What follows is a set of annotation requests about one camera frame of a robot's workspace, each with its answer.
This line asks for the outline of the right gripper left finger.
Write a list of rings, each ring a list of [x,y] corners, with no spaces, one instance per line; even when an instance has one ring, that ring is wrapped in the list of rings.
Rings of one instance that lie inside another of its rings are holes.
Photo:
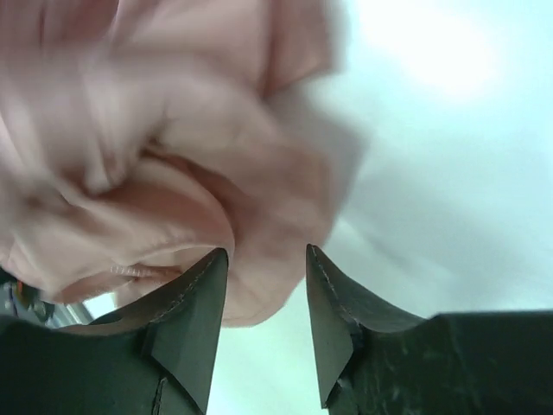
[[[87,325],[1,319],[4,414],[203,414],[226,297],[217,248],[178,278]]]

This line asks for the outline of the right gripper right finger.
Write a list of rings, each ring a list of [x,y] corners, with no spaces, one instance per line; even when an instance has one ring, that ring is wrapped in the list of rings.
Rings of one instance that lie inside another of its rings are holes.
[[[549,311],[422,319],[348,277],[317,246],[306,283],[321,406],[331,414],[549,414]]]

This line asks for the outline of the pink pleated skirt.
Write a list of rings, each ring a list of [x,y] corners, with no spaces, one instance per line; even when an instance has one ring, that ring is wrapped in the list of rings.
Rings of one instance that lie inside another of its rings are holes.
[[[215,248],[261,323],[345,199],[353,140],[302,91],[341,1],[4,1],[1,266],[48,301],[136,301]]]

